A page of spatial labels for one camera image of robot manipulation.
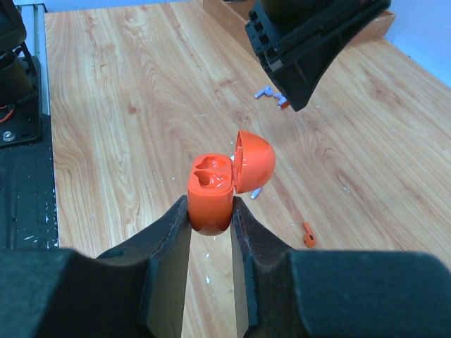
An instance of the black mechanical part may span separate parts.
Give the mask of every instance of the black mechanical part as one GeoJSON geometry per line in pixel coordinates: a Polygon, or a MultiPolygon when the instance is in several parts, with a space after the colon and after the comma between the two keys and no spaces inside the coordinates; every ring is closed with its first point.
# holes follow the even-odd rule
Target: black mechanical part
{"type": "Polygon", "coordinates": [[[0,54],[15,49],[27,37],[19,11],[11,0],[0,0],[0,54]]]}
{"type": "Polygon", "coordinates": [[[182,196],[97,259],[0,251],[0,337],[180,337],[190,238],[182,196]]]}
{"type": "Polygon", "coordinates": [[[34,144],[42,141],[42,91],[40,81],[40,66],[39,60],[34,56],[30,57],[34,64],[33,69],[28,66],[26,58],[17,58],[15,63],[17,73],[10,74],[9,71],[0,69],[0,89],[3,90],[10,86],[10,92],[5,96],[0,94],[0,99],[13,98],[16,99],[18,95],[25,94],[23,99],[18,101],[8,100],[3,102],[0,106],[8,105],[14,109],[13,115],[0,123],[0,149],[9,148],[11,146],[20,146],[24,144],[34,144]],[[5,132],[10,132],[13,135],[12,139],[4,138],[5,132]]]}
{"type": "Polygon", "coordinates": [[[33,84],[16,54],[0,56],[0,106],[14,104],[31,94],[33,84]]]}
{"type": "MultiPolygon", "coordinates": [[[[14,110],[0,123],[0,149],[42,140],[40,66],[24,43],[26,35],[12,0],[0,0],[0,106],[14,110]]],[[[0,120],[8,112],[1,111],[0,120]]]]}
{"type": "Polygon", "coordinates": [[[0,150],[1,249],[58,248],[50,124],[43,115],[41,142],[0,150]]]}
{"type": "Polygon", "coordinates": [[[266,74],[296,111],[346,44],[391,0],[261,0],[246,33],[266,74]]]}
{"type": "Polygon", "coordinates": [[[239,337],[451,335],[451,274],[435,257],[294,250],[238,197],[231,235],[239,337]]]}

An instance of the orange earbud case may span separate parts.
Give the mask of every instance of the orange earbud case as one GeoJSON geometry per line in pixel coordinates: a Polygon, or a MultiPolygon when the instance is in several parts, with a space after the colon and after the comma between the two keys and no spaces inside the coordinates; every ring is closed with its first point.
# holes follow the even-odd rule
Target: orange earbud case
{"type": "Polygon", "coordinates": [[[261,137],[240,130],[234,160],[204,154],[192,164],[188,180],[188,215],[194,230],[214,236],[227,230],[237,194],[263,187],[276,167],[273,147],[261,137]]]}

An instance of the white earbud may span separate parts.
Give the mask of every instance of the white earbud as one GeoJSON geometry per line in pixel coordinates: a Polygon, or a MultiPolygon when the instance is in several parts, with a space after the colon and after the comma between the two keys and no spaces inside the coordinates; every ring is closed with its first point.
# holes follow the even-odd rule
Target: white earbud
{"type": "Polygon", "coordinates": [[[264,87],[260,92],[255,94],[255,98],[258,99],[260,96],[273,96],[273,90],[270,86],[264,87]]]}

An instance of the metal bolt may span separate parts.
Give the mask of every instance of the metal bolt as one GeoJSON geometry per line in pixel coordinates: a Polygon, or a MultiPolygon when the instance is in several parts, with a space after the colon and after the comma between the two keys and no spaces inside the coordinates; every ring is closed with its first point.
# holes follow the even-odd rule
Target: metal bolt
{"type": "Polygon", "coordinates": [[[16,138],[16,136],[9,130],[3,133],[3,140],[5,142],[11,142],[16,138]]]}

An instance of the red wire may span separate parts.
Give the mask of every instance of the red wire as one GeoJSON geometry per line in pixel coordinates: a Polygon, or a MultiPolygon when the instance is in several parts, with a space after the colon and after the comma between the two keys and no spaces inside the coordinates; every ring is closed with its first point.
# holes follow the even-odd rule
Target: red wire
{"type": "Polygon", "coordinates": [[[0,123],[6,122],[11,117],[11,115],[13,115],[13,113],[14,113],[14,109],[11,109],[11,111],[9,113],[7,113],[4,118],[2,118],[0,120],[0,123]]]}

